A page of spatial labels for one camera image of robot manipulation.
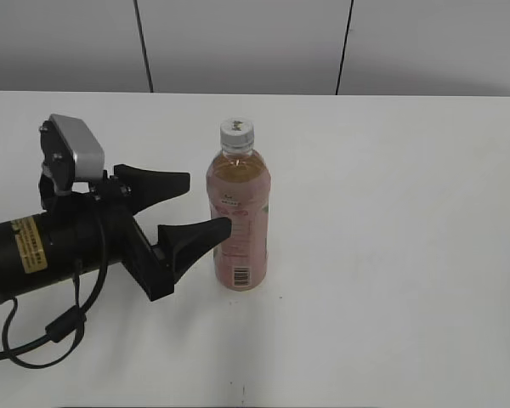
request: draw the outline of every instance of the plastic bottle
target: plastic bottle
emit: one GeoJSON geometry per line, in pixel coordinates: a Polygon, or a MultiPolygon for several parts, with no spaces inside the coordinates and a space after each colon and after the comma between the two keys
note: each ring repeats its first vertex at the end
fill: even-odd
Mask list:
{"type": "Polygon", "coordinates": [[[229,217],[232,235],[213,252],[218,280],[236,291],[266,275],[270,173],[253,149],[253,124],[232,118],[221,124],[221,151],[207,170],[212,218],[229,217]]]}

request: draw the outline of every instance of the warning label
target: warning label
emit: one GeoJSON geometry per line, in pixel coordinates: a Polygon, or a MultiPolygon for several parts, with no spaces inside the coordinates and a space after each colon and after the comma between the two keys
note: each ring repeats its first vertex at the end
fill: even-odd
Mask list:
{"type": "Polygon", "coordinates": [[[19,255],[26,274],[32,274],[48,267],[43,251],[42,239],[33,217],[15,219],[11,222],[19,255]]]}

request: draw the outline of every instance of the bottle label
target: bottle label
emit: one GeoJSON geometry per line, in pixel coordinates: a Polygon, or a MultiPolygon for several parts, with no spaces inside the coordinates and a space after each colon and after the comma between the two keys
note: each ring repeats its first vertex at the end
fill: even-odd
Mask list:
{"type": "Polygon", "coordinates": [[[259,282],[266,271],[269,176],[247,183],[213,180],[208,192],[212,218],[232,221],[230,238],[214,253],[218,278],[239,288],[259,282]]]}

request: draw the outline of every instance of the bottle cap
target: bottle cap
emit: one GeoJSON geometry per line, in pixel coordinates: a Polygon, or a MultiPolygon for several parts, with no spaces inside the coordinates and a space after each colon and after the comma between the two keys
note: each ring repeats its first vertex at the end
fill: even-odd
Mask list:
{"type": "Polygon", "coordinates": [[[226,150],[245,151],[253,148],[253,122],[240,117],[221,123],[221,145],[226,150]]]}

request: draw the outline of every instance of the white table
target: white table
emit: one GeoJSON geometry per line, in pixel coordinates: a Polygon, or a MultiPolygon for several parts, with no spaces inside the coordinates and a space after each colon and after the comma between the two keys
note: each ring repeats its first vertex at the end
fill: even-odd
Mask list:
{"type": "MultiPolygon", "coordinates": [[[[188,195],[138,216],[152,241],[208,218],[218,125],[252,118],[269,273],[231,292],[206,256],[150,303],[114,266],[68,360],[0,363],[0,407],[510,408],[510,99],[0,93],[0,221],[40,212],[52,112],[85,120],[108,168],[191,172],[188,195]]],[[[72,299],[69,282],[20,297],[15,344],[72,299]]]]}

